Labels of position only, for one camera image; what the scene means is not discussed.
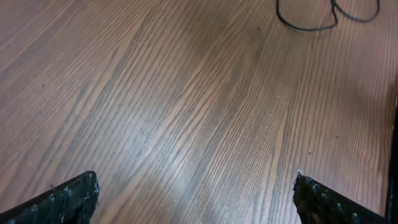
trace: black wire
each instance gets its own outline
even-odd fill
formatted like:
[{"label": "black wire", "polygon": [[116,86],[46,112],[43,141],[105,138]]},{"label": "black wire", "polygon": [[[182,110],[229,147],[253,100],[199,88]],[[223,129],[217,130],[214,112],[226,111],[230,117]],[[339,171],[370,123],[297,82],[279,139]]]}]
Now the black wire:
[{"label": "black wire", "polygon": [[296,25],[294,25],[294,24],[292,24],[292,23],[290,23],[290,22],[287,22],[287,20],[285,20],[285,19],[282,17],[282,14],[280,13],[280,10],[279,10],[279,4],[280,4],[279,1],[280,1],[280,0],[276,0],[276,14],[278,15],[279,20],[282,21],[285,25],[287,25],[287,26],[289,26],[289,27],[291,27],[291,28],[293,28],[293,29],[302,30],[302,31],[323,31],[323,30],[331,29],[331,28],[337,26],[338,19],[337,19],[335,7],[336,7],[341,13],[343,13],[344,16],[346,16],[347,18],[352,19],[352,20],[354,20],[354,21],[357,21],[357,22],[370,22],[370,21],[372,21],[373,19],[375,19],[375,18],[377,17],[377,15],[379,14],[379,11],[380,11],[380,0],[376,0],[377,9],[376,9],[376,12],[374,13],[374,15],[373,15],[372,17],[370,17],[369,19],[360,19],[360,18],[358,18],[358,17],[356,17],[356,16],[353,16],[353,15],[351,15],[350,13],[346,12],[343,8],[341,8],[341,6],[340,6],[339,4],[337,4],[336,0],[330,0],[330,3],[331,3],[331,13],[332,13],[333,18],[334,18],[334,20],[335,20],[335,23],[332,24],[332,25],[329,25],[329,26],[324,26],[324,27],[303,28],[303,27],[296,26]]},{"label": "black wire", "polygon": [[354,21],[357,21],[357,22],[370,22],[370,21],[372,21],[373,19],[375,19],[376,16],[379,14],[379,11],[380,11],[380,0],[376,0],[376,4],[377,4],[377,9],[376,9],[376,12],[374,13],[374,15],[373,15],[372,17],[370,17],[369,19],[360,19],[360,18],[358,18],[358,17],[356,17],[356,16],[353,16],[353,15],[351,15],[350,13],[344,11],[344,9],[341,8],[341,6],[340,6],[339,4],[337,4],[337,2],[335,1],[335,6],[336,6],[336,8],[337,8],[341,13],[343,13],[344,16],[346,16],[347,18],[352,19],[352,20],[354,20]]}]

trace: black cord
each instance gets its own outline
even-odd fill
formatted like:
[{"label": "black cord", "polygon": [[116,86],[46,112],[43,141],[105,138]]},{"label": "black cord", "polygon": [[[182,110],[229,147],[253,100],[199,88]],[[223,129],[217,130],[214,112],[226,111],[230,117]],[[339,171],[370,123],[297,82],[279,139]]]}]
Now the black cord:
[{"label": "black cord", "polygon": [[285,25],[293,28],[293,29],[297,29],[297,30],[302,30],[302,31],[323,31],[323,30],[328,30],[331,29],[335,26],[337,26],[338,23],[338,19],[337,19],[337,15],[336,15],[336,9],[337,8],[341,13],[343,13],[344,16],[346,16],[349,19],[352,19],[354,21],[357,22],[370,22],[372,21],[374,18],[377,17],[377,15],[379,14],[380,11],[380,0],[376,0],[377,3],[377,9],[376,12],[374,13],[374,15],[372,17],[370,17],[369,19],[360,19],[356,16],[351,15],[350,13],[346,12],[343,8],[341,8],[341,6],[339,4],[337,4],[336,0],[330,0],[331,3],[331,13],[333,15],[333,18],[335,20],[335,23],[329,26],[324,26],[324,27],[316,27],[316,28],[303,28],[303,27],[299,27],[296,26],[294,24],[291,24],[290,22],[288,22],[287,20],[285,20],[279,10],[279,2],[280,0],[276,0],[276,14],[278,15],[278,18],[280,19],[280,21],[282,21]]}]

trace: black cable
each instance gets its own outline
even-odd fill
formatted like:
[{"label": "black cable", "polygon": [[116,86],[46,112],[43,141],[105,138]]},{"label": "black cable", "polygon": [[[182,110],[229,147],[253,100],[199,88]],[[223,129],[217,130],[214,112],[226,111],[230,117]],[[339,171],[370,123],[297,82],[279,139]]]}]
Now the black cable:
[{"label": "black cable", "polygon": [[346,16],[347,18],[352,19],[352,20],[354,20],[354,21],[357,21],[357,22],[370,22],[370,21],[372,21],[373,19],[375,19],[376,16],[379,14],[379,11],[380,11],[380,0],[376,0],[376,4],[377,4],[377,9],[376,9],[376,12],[374,13],[374,15],[373,15],[372,17],[370,17],[369,19],[360,19],[360,18],[358,18],[358,17],[356,17],[356,16],[353,16],[353,15],[351,15],[350,13],[344,11],[344,9],[341,8],[341,6],[340,6],[339,4],[337,4],[337,2],[335,1],[335,6],[336,6],[336,8],[337,8],[341,13],[343,13],[344,16]]},{"label": "black cable", "polygon": [[330,0],[331,13],[332,13],[333,18],[335,20],[335,23],[332,24],[332,25],[329,25],[329,26],[324,26],[324,27],[303,28],[303,27],[296,26],[296,25],[288,22],[287,20],[285,20],[283,18],[282,14],[280,13],[280,10],[279,10],[279,4],[280,4],[279,1],[280,0],[276,0],[276,14],[278,15],[279,20],[282,21],[285,25],[287,25],[287,26],[289,26],[289,27],[291,27],[293,29],[302,30],[302,31],[323,31],[323,30],[331,29],[331,28],[337,26],[338,19],[337,19],[336,9],[335,8],[337,8],[347,18],[352,19],[352,20],[357,21],[357,22],[370,22],[370,21],[372,21],[373,19],[375,19],[377,17],[377,15],[379,14],[379,11],[380,11],[380,0],[376,0],[377,9],[376,9],[375,14],[372,17],[370,17],[369,19],[360,19],[360,18],[358,18],[356,16],[353,16],[350,13],[346,12],[343,8],[341,8],[341,6],[339,4],[337,4],[336,0]]}]

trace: black object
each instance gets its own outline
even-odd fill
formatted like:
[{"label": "black object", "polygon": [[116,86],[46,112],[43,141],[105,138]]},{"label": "black object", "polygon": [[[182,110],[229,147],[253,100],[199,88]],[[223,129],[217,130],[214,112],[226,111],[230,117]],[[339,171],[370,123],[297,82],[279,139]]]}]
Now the black object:
[{"label": "black object", "polygon": [[341,13],[343,13],[344,16],[346,16],[347,18],[352,19],[352,20],[357,21],[357,22],[370,22],[370,21],[372,21],[374,18],[376,18],[376,16],[379,14],[379,11],[380,11],[380,0],[376,0],[377,9],[376,9],[376,12],[374,13],[374,15],[373,15],[372,17],[368,18],[368,19],[360,19],[360,18],[358,18],[358,17],[356,17],[356,16],[353,16],[353,15],[351,15],[350,13],[346,12],[346,11],[336,2],[336,0],[330,0],[330,2],[331,2],[331,13],[332,13],[333,18],[334,18],[334,20],[335,20],[335,23],[333,23],[332,25],[329,25],[329,26],[325,26],[325,27],[303,28],[303,27],[296,26],[296,25],[294,25],[294,24],[292,24],[292,23],[290,23],[290,22],[287,22],[287,20],[285,20],[285,19],[282,17],[282,14],[280,13],[280,10],[279,10],[279,5],[280,5],[279,1],[280,1],[280,0],[276,0],[276,14],[278,15],[278,18],[280,19],[280,21],[282,21],[285,25],[287,25],[287,26],[289,26],[289,27],[291,27],[291,28],[293,28],[293,29],[302,30],[302,31],[323,31],[323,30],[327,30],[327,29],[331,29],[331,28],[335,27],[335,26],[337,25],[337,23],[338,23],[338,19],[337,19],[337,15],[336,15],[336,10],[335,10],[335,8],[337,8],[337,9],[338,9]]},{"label": "black object", "polygon": [[297,174],[293,201],[303,224],[388,223],[382,216],[301,173]]},{"label": "black object", "polygon": [[99,191],[95,172],[87,171],[1,213],[0,223],[90,223]]},{"label": "black object", "polygon": [[[396,120],[394,127],[398,127],[398,107],[396,103]],[[392,132],[392,147],[389,169],[389,184],[387,190],[386,218],[398,222],[398,132]]]}]

